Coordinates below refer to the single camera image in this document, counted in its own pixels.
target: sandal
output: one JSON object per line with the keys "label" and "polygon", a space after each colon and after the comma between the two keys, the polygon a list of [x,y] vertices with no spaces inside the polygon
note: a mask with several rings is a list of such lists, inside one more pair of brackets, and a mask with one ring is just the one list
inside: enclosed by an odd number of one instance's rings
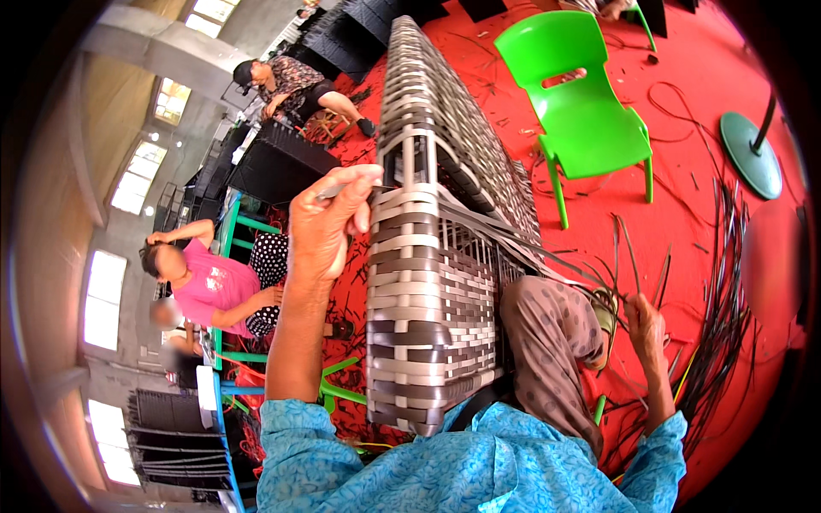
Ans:
{"label": "sandal", "polygon": [[333,333],[329,338],[334,340],[349,341],[354,335],[354,323],[348,320],[335,321],[331,323]]}
{"label": "sandal", "polygon": [[591,301],[593,313],[596,314],[596,319],[599,321],[599,326],[602,330],[610,335],[610,342],[608,343],[608,355],[607,358],[604,359],[604,362],[597,366],[588,364],[587,368],[591,370],[601,370],[608,364],[610,354],[613,350],[613,338],[616,336],[616,316],[618,316],[618,298],[602,286],[594,289],[593,295],[599,299],[599,301]]}

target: blue floral shirt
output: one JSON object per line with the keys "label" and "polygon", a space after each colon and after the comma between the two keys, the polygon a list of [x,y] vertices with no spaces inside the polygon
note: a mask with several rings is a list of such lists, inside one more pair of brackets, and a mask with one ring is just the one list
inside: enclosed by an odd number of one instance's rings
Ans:
{"label": "blue floral shirt", "polygon": [[[443,431],[465,403],[447,413]],[[671,511],[686,471],[677,412],[639,441],[617,487],[580,438],[504,403],[465,431],[417,437],[363,466],[322,406],[266,401],[259,511]]]}

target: red carpet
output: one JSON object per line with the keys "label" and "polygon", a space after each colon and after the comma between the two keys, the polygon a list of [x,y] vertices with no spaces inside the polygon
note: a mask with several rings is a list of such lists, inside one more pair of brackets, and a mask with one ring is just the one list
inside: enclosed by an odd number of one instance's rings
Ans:
{"label": "red carpet", "polygon": [[[532,130],[540,133],[539,124],[525,92],[516,87],[504,63],[498,58],[493,40],[508,26],[537,14],[539,9],[529,2],[509,2],[508,5],[511,7],[508,13],[474,24],[461,6],[451,1],[445,4],[451,15],[428,23],[424,32],[468,85],[511,155],[531,168],[534,162],[531,146],[536,138],[533,134],[521,132]],[[760,123],[767,106],[769,85],[753,54],[744,49],[741,36],[712,3],[702,2],[696,15],[680,9],[675,3],[668,5],[667,27],[669,39],[656,38],[660,63],[653,66],[646,61],[649,50],[637,48],[648,44],[641,27],[628,25],[625,21],[602,23],[610,53],[606,68],[612,87],[618,98],[624,104],[631,105],[647,123],[650,136],[654,138],[654,170],[669,186],[670,192],[657,183],[655,202],[646,204],[644,175],[637,167],[601,179],[570,182],[565,189],[570,229],[565,231],[559,227],[552,197],[540,191],[549,190],[547,168],[543,163],[533,170],[534,196],[545,241],[563,248],[578,249],[582,254],[598,255],[611,265],[613,241],[610,213],[622,215],[635,249],[643,291],[652,293],[655,290],[667,247],[672,243],[671,271],[662,312],[669,332],[676,337],[698,341],[705,309],[702,283],[710,277],[712,256],[693,244],[697,242],[707,248],[713,245],[713,230],[699,217],[713,218],[712,180],[716,172],[695,125],[670,117],[654,107],[649,95],[652,93],[656,102],[668,111],[688,117],[686,105],[670,86],[674,85],[681,90],[692,116],[713,133],[718,133],[719,117],[730,110]],[[478,34],[483,32],[486,34],[479,38]],[[345,76],[337,81],[340,90],[347,94],[371,89],[372,94],[361,104],[361,111],[374,121],[378,120],[384,67],[383,57],[361,85],[354,85]],[[798,177],[798,159],[780,109],[776,112],[768,139],[781,159],[787,184],[801,199],[803,188]],[[725,165],[720,143],[709,136],[707,141],[727,180],[734,182],[736,173],[730,163]],[[337,144],[333,152],[346,165],[370,163],[374,161],[374,141],[366,140],[354,129]],[[698,190],[691,172],[699,185]],[[761,202],[744,186],[742,190],[754,212]],[[589,196],[580,196],[576,192],[588,192]],[[791,206],[797,203],[786,186],[782,200]],[[682,204],[688,205],[695,215]],[[361,240],[357,241],[354,251],[357,256],[352,258],[333,292],[332,312],[353,321],[359,330],[358,337],[347,343],[329,341],[325,347],[326,365],[348,355],[361,359],[365,357],[365,248]],[[624,248],[620,265],[622,269],[631,268],[629,254]],[[565,269],[558,270],[570,276]],[[631,272],[621,273],[619,288],[621,291],[635,292]],[[793,327],[791,332],[798,333],[798,330]],[[689,461],[687,476],[681,482],[680,501],[686,501],[703,488],[752,433],[781,372],[787,337],[785,327],[781,337],[759,339],[754,386],[743,401],[750,357],[749,354],[742,354],[719,412]],[[803,341],[793,340],[791,343],[795,346]],[[671,362],[680,347],[684,349],[674,378],[684,372],[695,343],[671,343],[666,349]],[[625,379],[644,383],[629,338],[622,330],[616,336],[611,363],[612,369],[602,373],[599,379],[590,371],[584,372],[583,383],[591,405],[592,398],[599,393],[607,394],[615,402],[635,397],[613,372],[618,372]],[[361,365],[360,361],[356,369],[339,373],[330,381],[364,392]],[[617,440],[621,417],[617,412],[605,417],[603,432],[607,451]],[[333,419],[342,437],[395,444],[402,435],[390,428],[366,424],[365,408],[348,401],[338,402]],[[622,454],[628,450],[629,447],[622,447]]]}

